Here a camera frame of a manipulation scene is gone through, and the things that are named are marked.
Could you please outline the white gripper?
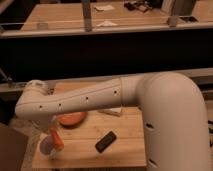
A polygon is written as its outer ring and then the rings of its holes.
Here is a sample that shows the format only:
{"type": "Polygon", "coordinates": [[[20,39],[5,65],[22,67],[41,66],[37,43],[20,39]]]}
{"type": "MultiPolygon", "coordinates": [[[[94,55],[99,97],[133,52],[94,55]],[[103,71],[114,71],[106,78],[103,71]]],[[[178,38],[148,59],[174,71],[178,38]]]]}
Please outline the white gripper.
{"type": "Polygon", "coordinates": [[[48,133],[49,129],[57,124],[57,117],[46,117],[40,120],[33,121],[33,125],[41,132],[48,133]]]}

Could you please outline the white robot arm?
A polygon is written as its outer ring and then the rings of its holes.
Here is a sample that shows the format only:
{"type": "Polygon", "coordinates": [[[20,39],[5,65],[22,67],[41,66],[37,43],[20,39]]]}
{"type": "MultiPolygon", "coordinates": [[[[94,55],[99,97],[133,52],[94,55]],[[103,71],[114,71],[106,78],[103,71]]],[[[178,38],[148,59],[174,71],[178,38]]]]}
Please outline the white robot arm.
{"type": "Polygon", "coordinates": [[[142,112],[147,171],[211,171],[204,97],[192,79],[177,72],[119,77],[53,95],[45,82],[31,80],[15,113],[48,122],[59,114],[120,106],[142,112]]]}

